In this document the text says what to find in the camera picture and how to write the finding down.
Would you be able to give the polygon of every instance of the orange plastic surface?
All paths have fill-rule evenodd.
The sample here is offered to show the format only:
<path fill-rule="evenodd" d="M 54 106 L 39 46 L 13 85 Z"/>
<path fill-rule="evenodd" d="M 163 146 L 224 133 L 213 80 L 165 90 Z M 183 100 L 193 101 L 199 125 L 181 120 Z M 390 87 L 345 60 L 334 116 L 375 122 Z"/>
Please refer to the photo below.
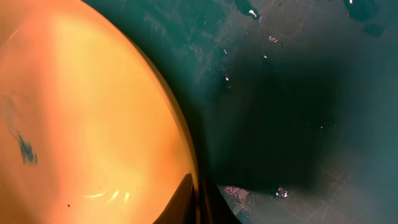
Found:
<path fill-rule="evenodd" d="M 105 18 L 3 1 L 0 29 L 1 223 L 152 223 L 185 174 L 197 188 L 171 92 Z"/>

